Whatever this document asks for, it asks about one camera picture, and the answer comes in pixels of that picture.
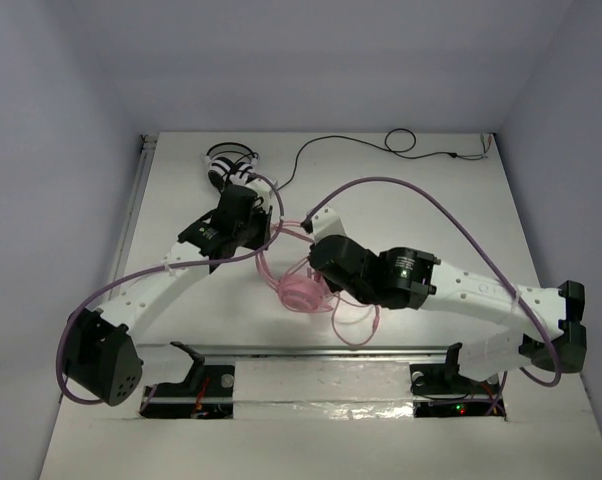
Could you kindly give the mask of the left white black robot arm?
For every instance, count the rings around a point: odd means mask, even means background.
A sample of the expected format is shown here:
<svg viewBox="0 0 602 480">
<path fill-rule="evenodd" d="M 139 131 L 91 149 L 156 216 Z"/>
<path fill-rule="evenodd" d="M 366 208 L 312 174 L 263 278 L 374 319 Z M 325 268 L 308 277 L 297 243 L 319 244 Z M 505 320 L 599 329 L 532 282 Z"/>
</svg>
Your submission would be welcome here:
<svg viewBox="0 0 602 480">
<path fill-rule="evenodd" d="M 277 187 L 258 176 L 230 185 L 217 207 L 190 224 L 153 267 L 97 290 L 69 316 L 56 353 L 62 394 L 77 404 L 117 406 L 139 385 L 136 344 L 162 313 L 217 267 L 267 249 L 281 228 L 271 224 Z"/>
</svg>

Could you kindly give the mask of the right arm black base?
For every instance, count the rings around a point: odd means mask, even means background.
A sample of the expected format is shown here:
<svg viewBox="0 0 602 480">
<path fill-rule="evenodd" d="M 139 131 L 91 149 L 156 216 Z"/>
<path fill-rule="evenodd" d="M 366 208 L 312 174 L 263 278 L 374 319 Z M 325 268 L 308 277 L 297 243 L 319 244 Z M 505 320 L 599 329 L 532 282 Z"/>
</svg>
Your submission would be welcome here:
<svg viewBox="0 0 602 480">
<path fill-rule="evenodd" d="M 410 365 L 410 393 L 416 418 L 507 416 L 498 378 L 478 382 L 459 374 L 462 344 L 448 348 L 443 362 Z"/>
</svg>

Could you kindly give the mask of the pink over-ear headphones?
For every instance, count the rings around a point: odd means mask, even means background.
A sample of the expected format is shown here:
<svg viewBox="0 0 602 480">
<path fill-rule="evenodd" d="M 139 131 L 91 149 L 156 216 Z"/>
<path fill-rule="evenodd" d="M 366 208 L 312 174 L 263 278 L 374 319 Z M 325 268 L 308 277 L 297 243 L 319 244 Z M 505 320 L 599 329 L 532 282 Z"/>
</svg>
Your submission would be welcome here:
<svg viewBox="0 0 602 480">
<path fill-rule="evenodd" d="M 334 310 L 332 301 L 335 296 L 330 292 L 323 277 L 309 266 L 306 257 L 278 278 L 272 273 L 264 252 L 255 257 L 255 266 L 262 280 L 276 293 L 285 309 L 305 314 Z"/>
</svg>

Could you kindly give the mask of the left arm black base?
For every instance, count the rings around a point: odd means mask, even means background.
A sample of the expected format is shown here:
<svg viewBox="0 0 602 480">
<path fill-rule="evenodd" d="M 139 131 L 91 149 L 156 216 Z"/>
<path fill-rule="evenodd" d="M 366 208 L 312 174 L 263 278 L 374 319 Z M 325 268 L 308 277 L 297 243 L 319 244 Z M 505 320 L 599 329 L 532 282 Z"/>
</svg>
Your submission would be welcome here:
<svg viewBox="0 0 602 480">
<path fill-rule="evenodd" d="M 232 419 L 234 363 L 208 364 L 203 354 L 182 342 L 170 345 L 184 352 L 190 367 L 183 380 L 145 388 L 139 414 L 146 419 Z"/>
</svg>

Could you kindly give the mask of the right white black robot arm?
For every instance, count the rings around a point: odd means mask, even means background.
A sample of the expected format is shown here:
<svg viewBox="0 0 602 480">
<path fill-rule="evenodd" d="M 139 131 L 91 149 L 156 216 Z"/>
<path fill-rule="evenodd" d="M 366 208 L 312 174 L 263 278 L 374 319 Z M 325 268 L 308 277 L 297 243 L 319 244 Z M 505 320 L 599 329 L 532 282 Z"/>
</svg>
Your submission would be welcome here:
<svg viewBox="0 0 602 480">
<path fill-rule="evenodd" d="M 345 291 L 364 305 L 460 314 L 502 327 L 483 341 L 448 348 L 442 378 L 453 392 L 529 365 L 563 374 L 583 369 L 585 287 L 579 282 L 507 288 L 431 253 L 397 247 L 375 254 L 342 235 L 316 242 L 309 261 L 331 291 Z"/>
</svg>

